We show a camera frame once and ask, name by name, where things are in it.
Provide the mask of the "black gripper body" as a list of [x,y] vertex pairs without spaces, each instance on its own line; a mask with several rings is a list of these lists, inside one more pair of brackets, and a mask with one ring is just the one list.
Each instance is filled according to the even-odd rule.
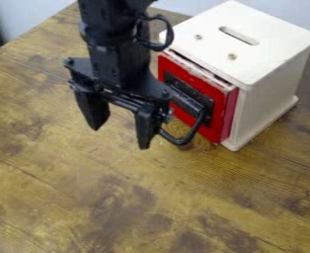
[[164,43],[129,42],[117,46],[89,46],[87,57],[69,57],[69,87],[75,92],[102,91],[109,105],[114,104],[134,114],[153,110],[160,123],[168,122],[170,89],[150,72],[150,51],[166,49]]

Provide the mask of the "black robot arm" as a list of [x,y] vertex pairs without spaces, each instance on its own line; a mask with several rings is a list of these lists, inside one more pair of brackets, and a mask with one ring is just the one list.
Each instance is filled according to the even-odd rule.
[[91,129],[98,129],[115,105],[134,115],[138,148],[150,147],[169,115],[170,89],[150,72],[150,53],[162,51],[173,41],[165,28],[161,43],[150,41],[149,22],[166,21],[149,15],[154,0],[77,0],[79,35],[89,56],[63,61],[81,114]]

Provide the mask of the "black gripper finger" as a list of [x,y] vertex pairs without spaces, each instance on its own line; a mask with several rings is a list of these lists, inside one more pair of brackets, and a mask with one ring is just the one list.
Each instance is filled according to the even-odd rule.
[[160,129],[160,116],[153,110],[139,110],[135,113],[135,132],[138,148],[147,149]]
[[103,92],[75,92],[74,99],[89,127],[97,130],[106,123],[110,116],[109,102]]

